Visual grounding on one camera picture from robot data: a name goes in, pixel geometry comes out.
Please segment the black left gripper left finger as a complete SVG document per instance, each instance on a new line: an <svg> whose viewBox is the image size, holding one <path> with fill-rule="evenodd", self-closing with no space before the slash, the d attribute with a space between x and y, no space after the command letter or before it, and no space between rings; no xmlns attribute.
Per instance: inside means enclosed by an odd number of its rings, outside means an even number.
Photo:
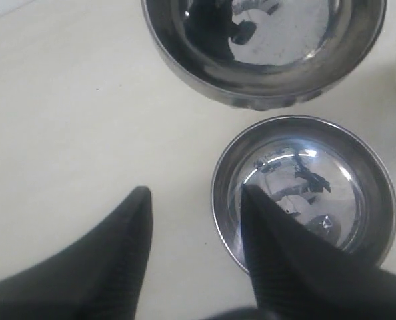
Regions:
<svg viewBox="0 0 396 320"><path fill-rule="evenodd" d="M151 192L139 186L90 232L0 281L0 319L134 319L151 249Z"/></svg>

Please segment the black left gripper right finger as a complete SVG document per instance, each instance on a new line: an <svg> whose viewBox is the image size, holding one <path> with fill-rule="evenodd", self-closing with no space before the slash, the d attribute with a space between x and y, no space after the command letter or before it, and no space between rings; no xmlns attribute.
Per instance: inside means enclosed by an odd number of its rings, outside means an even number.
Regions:
<svg viewBox="0 0 396 320"><path fill-rule="evenodd" d="M241 193L252 319L396 319L396 274L322 240L260 188Z"/></svg>

